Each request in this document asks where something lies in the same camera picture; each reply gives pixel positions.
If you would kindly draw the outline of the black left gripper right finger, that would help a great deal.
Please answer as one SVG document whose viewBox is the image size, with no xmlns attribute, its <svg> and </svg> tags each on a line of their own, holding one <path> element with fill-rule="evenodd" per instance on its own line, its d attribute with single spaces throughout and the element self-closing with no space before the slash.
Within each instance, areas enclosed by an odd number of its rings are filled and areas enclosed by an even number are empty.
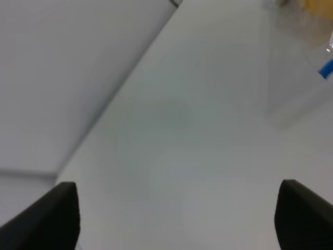
<svg viewBox="0 0 333 250">
<path fill-rule="evenodd" d="M 281 249 L 332 249 L 332 204 L 296 180 L 283 180 L 274 216 Z"/>
</svg>

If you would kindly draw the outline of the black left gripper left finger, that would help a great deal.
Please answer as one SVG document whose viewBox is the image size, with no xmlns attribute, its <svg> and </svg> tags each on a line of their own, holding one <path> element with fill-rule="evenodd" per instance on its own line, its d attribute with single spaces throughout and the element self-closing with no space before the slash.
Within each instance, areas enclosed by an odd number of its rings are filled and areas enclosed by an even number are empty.
<svg viewBox="0 0 333 250">
<path fill-rule="evenodd" d="M 1 249 L 75 249 L 80 222 L 76 184 L 61 182 L 1 226 Z"/>
</svg>

